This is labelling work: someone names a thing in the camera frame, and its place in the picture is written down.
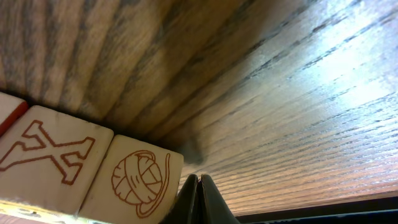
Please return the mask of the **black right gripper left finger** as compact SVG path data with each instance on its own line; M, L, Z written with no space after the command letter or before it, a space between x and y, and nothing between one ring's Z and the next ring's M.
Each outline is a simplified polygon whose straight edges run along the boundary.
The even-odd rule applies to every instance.
M195 224L198 215L198 176L190 174L169 213L160 224Z

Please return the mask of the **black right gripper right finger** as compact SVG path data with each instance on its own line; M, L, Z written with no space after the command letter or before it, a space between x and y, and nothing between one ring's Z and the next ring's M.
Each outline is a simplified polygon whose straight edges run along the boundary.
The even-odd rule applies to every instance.
M208 174L200 178L198 188L201 220L204 224L240 224Z

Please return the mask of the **yellow wooden block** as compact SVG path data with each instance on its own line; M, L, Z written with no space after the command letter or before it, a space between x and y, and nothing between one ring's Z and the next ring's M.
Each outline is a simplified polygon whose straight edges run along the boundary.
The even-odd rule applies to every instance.
M78 219L159 223L177 196L183 156L122 135L113 138Z

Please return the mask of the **red W wooden block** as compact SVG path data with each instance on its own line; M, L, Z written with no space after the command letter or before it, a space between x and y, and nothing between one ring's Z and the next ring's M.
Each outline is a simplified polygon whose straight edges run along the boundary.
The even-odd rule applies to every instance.
M113 136L97 124L31 107L1 138L1 200L75 214Z

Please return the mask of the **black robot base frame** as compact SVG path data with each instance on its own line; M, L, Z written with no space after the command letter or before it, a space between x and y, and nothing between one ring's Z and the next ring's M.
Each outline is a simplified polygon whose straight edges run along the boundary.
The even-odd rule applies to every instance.
M240 223L397 223L397 197L241 215Z

